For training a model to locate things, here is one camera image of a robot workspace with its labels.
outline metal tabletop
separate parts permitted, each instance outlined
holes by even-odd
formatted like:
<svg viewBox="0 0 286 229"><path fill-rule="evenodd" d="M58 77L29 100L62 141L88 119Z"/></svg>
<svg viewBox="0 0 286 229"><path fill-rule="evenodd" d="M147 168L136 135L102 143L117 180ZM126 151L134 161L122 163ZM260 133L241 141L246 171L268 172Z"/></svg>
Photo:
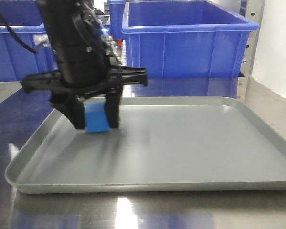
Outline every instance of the metal tabletop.
<svg viewBox="0 0 286 229"><path fill-rule="evenodd" d="M228 96L286 139L286 100L250 78L150 79L124 96ZM49 92L19 90L0 104L0 229L286 229L286 191L27 195L4 170L52 108Z"/></svg>

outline blue storage crate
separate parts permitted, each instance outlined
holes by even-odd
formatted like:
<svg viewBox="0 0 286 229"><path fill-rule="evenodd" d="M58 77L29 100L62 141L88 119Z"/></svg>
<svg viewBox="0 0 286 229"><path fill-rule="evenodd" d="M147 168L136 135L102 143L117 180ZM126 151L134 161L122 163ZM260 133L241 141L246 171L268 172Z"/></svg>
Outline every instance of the blue storage crate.
<svg viewBox="0 0 286 229"><path fill-rule="evenodd" d="M108 0L112 34L115 39L125 39L127 37L122 33L124 8L125 8L125 3L133 1L143 1L143 0Z"/></svg>
<svg viewBox="0 0 286 229"><path fill-rule="evenodd" d="M45 28L33 0L0 0L0 11L17 35L35 47L35 34L45 34ZM20 81L28 74L54 69L51 48L41 47L38 54L24 49L9 34L0 20L0 81Z"/></svg>
<svg viewBox="0 0 286 229"><path fill-rule="evenodd" d="M127 64L149 77L237 77L258 23L204 0L128 2Z"/></svg>

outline robotic arm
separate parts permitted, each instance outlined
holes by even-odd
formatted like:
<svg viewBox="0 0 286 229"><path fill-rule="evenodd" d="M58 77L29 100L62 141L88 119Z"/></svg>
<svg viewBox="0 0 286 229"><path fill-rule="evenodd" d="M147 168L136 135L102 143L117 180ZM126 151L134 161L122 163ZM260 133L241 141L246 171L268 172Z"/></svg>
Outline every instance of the robotic arm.
<svg viewBox="0 0 286 229"><path fill-rule="evenodd" d="M111 128L118 128L119 105L126 84L147 86L145 68L115 66L117 47L102 31L88 0L37 0L58 70L26 76L25 92L51 90L50 102L76 129L85 128L83 100L105 94L105 112Z"/></svg>

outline metal tray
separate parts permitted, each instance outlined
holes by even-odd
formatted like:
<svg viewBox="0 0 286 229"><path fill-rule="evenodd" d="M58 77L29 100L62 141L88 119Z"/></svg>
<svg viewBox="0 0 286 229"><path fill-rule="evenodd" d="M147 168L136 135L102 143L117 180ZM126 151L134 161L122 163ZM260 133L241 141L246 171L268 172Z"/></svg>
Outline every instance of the metal tray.
<svg viewBox="0 0 286 229"><path fill-rule="evenodd" d="M54 110L7 181L25 193L286 189L286 141L238 100L123 98L121 120L85 133Z"/></svg>

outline wire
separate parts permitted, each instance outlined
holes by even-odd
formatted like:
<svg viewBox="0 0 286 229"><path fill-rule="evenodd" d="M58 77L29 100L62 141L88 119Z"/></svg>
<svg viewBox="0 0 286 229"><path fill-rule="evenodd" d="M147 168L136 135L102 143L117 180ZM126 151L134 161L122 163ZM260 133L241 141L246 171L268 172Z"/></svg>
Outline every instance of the wire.
<svg viewBox="0 0 286 229"><path fill-rule="evenodd" d="M37 54L39 52L39 49L42 47L43 44L47 43L47 41L43 41L40 44L38 44L36 46L35 49L33 49L32 47L30 47L29 45L27 45L24 41L21 40L21 38L18 37L18 35L15 33L15 31L11 28L11 26L9 25L9 23L7 22L7 20L5 19L5 17L3 16L3 14L0 11L0 20L3 22L4 26L6 26L6 29L8 30L8 32L10 33L10 35L15 39L15 41L17 43L19 43L22 47L24 47L25 49L31 51L34 54Z"/></svg>

